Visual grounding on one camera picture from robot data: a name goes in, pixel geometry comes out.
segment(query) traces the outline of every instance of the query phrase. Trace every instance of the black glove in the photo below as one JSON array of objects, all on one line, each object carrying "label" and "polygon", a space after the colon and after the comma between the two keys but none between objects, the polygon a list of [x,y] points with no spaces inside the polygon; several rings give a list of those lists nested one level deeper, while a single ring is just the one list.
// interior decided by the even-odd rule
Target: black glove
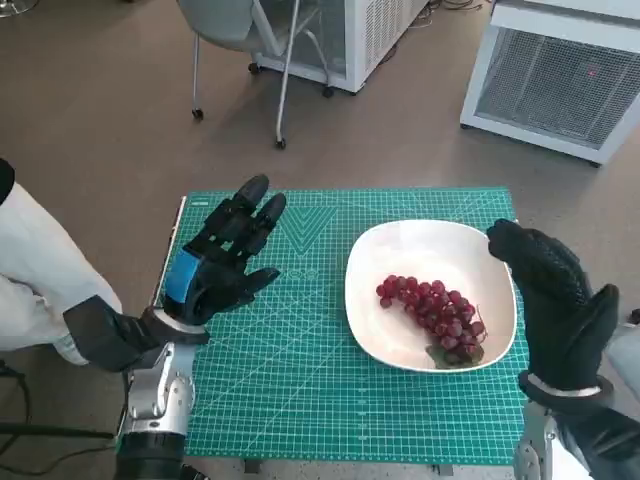
[{"label": "black glove", "polygon": [[618,288],[592,295],[580,261],[538,230],[498,220],[489,252],[506,262],[524,300],[529,374],[551,389],[598,387],[602,352],[618,321]]},{"label": "black glove", "polygon": [[180,323],[203,325],[218,312],[246,305],[280,274],[275,268],[245,273],[247,261],[266,245],[286,206],[278,193],[253,216],[268,187],[266,176],[253,177],[222,201],[176,255],[163,306]]}]

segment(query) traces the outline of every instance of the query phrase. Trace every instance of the chair leg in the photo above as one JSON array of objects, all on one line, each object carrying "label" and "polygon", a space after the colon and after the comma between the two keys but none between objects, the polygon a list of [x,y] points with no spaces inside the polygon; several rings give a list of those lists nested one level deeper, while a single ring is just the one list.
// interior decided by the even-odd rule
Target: chair leg
[{"label": "chair leg", "polygon": [[293,16],[291,18],[291,29],[289,31],[289,44],[282,74],[282,89],[280,91],[280,104],[278,105],[278,120],[276,122],[276,146],[281,150],[287,147],[287,142],[282,135],[282,120],[284,117],[284,104],[287,99],[287,87],[289,85],[289,66],[291,65],[291,54],[293,53],[293,43],[296,38],[298,28],[298,13],[300,12],[300,0],[295,0],[293,4]]},{"label": "chair leg", "polygon": [[202,120],[204,114],[198,105],[198,63],[200,60],[200,36],[196,33],[193,38],[193,97],[191,114],[196,120]]},{"label": "chair leg", "polygon": [[322,51],[322,47],[320,47],[320,42],[318,41],[318,37],[315,33],[313,33],[308,28],[305,28],[302,33],[304,33],[309,40],[313,43],[313,46],[316,47],[316,51],[318,52],[318,56],[320,57],[320,61],[322,62],[322,68],[324,69],[324,74],[327,76],[327,87],[331,86],[331,74],[329,73],[329,64],[327,63],[327,57],[325,57],[324,52]]}]

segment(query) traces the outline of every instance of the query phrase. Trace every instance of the white square plate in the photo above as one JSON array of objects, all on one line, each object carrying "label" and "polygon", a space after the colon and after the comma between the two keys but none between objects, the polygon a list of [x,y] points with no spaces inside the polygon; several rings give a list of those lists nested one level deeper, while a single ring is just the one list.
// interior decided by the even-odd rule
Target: white square plate
[{"label": "white square plate", "polygon": [[[375,359],[399,368],[431,373],[468,372],[499,361],[516,333],[516,297],[507,266],[489,254],[487,236],[459,223],[405,220],[385,223],[356,241],[345,280],[347,317],[353,336]],[[384,310],[376,286],[388,275],[442,280],[479,309],[488,336],[478,365],[438,369],[427,354],[427,333],[399,302]]]}]

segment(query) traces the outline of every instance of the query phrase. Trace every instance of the metal grille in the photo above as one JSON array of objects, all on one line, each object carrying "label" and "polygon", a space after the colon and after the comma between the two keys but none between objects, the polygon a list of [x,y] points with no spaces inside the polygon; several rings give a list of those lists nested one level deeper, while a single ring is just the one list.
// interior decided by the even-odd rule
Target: metal grille
[{"label": "metal grille", "polygon": [[638,93],[638,54],[503,28],[476,115],[599,149]]},{"label": "metal grille", "polygon": [[367,7],[367,64],[370,71],[378,65],[383,52],[402,28],[403,0],[374,0]]}]

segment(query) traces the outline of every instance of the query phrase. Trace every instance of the floor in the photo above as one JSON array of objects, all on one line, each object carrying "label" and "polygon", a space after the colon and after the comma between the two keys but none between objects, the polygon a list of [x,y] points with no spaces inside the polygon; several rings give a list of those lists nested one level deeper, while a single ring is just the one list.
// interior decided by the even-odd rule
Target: floor
[{"label": "floor", "polygon": [[[575,249],[594,285],[618,284],[628,311],[640,301],[640,269],[630,265],[640,248],[640,133],[596,170],[460,130],[488,10],[436,12],[430,27],[404,37],[357,97],[326,100],[316,86],[292,81],[289,148],[280,152],[272,148],[279,77],[252,78],[241,54],[202,49],[206,118],[192,122],[191,35],[175,2],[42,0],[26,15],[0,20],[0,155],[131,313],[143,309],[155,285],[179,197],[234,188],[256,172],[282,188],[506,185],[520,221]],[[36,421],[112,428],[118,379],[68,366],[47,348],[7,357],[29,372]],[[3,418],[16,418],[17,391],[0,388]],[[3,461],[37,468],[78,446],[22,440]],[[213,478],[242,476],[236,461],[206,463]],[[268,462],[264,470],[262,478],[274,479],[428,478],[425,467],[394,465]],[[112,458],[73,460],[47,478],[79,471],[110,478]],[[456,478],[511,477],[505,468],[458,469]]]}]

